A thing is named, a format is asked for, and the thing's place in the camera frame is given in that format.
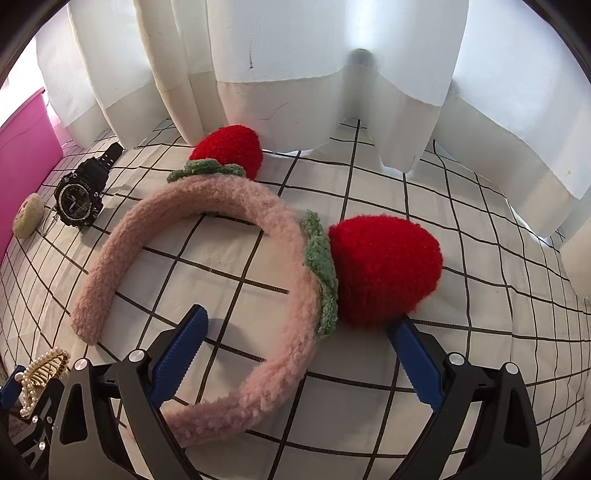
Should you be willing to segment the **pearl hair claw clip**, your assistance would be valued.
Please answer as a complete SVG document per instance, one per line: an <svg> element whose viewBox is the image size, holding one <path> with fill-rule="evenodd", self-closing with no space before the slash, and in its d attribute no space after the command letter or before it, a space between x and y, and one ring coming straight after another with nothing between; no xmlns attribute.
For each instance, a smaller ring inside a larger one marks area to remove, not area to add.
<svg viewBox="0 0 591 480"><path fill-rule="evenodd" d="M22 387L20 395L22 418L31 416L50 380L64 377L69 360L70 354L66 350L54 347L33 360L23 372L15 375L16 382Z"/></svg>

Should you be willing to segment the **pink strawberry fuzzy headband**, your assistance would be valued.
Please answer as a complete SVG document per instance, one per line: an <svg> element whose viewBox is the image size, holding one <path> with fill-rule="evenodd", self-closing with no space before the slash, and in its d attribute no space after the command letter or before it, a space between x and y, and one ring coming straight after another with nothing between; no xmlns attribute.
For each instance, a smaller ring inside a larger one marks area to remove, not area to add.
<svg viewBox="0 0 591 480"><path fill-rule="evenodd" d="M296 392L335 327L379 328L415 310L442 275L441 245L423 222L382 214L325 225L318 210L331 193L308 187L314 160L282 155L276 164L276 176L263 175L256 133L232 125L176 169L139 168L71 309L76 335L97 343L128 270L168 235L179 260L158 277L159 316L204 303L221 311L217 337L270 328L266 354L242 383L165 414L184 446L252 428Z"/></svg>

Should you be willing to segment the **black and white grid sheet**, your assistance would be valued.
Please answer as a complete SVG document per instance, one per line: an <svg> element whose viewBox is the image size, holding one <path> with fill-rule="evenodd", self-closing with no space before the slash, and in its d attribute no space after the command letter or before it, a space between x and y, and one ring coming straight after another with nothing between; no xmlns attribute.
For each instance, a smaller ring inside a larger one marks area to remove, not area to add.
<svg viewBox="0 0 591 480"><path fill-rule="evenodd" d="M170 121L126 151L84 228L57 186L116 143L68 144L43 175L43 221L1 256L7 369L62 352L117 366L204 308L206 335L161 413L179 428L240 388L245 422L190 433L207 479L456 478L484 429L469 373L518 382L504 437L555 478L590 427L590 304L561 237L537 236L490 180L430 143L408 173L382 164L360 121L311 151L249 128L196 146Z"/></svg>

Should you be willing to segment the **beige sloth face plush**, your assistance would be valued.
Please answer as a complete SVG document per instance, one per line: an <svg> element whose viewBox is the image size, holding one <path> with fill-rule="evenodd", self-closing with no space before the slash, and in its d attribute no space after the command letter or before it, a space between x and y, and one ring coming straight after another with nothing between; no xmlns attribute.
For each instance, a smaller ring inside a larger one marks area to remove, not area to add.
<svg viewBox="0 0 591 480"><path fill-rule="evenodd" d="M31 236L44 216L44 202L37 193L28 195L16 213L12 231L16 238L26 239Z"/></svg>

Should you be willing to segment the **black digital wristwatch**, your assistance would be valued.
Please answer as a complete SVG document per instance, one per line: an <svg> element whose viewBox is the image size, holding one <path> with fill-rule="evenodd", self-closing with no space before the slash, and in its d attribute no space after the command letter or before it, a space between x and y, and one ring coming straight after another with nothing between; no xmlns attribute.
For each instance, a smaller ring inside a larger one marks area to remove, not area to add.
<svg viewBox="0 0 591 480"><path fill-rule="evenodd" d="M112 143L98 158L82 161L78 167L59 181L55 191L55 209L67 226L90 226L102 210L101 194L115 162L121 157L123 147Z"/></svg>

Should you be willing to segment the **pink plastic bin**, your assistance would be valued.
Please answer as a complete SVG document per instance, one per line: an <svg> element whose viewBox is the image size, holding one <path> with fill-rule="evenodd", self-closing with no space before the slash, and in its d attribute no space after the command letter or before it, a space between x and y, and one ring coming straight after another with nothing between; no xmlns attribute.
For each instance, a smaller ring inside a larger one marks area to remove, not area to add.
<svg viewBox="0 0 591 480"><path fill-rule="evenodd" d="M43 88L38 89L1 126L1 255L13 235L12 223L20 205L63 157L43 93Z"/></svg>

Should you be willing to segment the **white curtain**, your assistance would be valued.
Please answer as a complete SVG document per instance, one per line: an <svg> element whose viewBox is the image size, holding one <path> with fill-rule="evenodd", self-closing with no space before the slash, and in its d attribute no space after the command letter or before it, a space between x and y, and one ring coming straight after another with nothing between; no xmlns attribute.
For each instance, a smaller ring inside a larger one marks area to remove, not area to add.
<svg viewBox="0 0 591 480"><path fill-rule="evenodd" d="M402 172L437 141L542 236L590 215L590 84L522 1L72 1L35 42L82 146L170 118L189 143L242 124L290 152L352 117Z"/></svg>

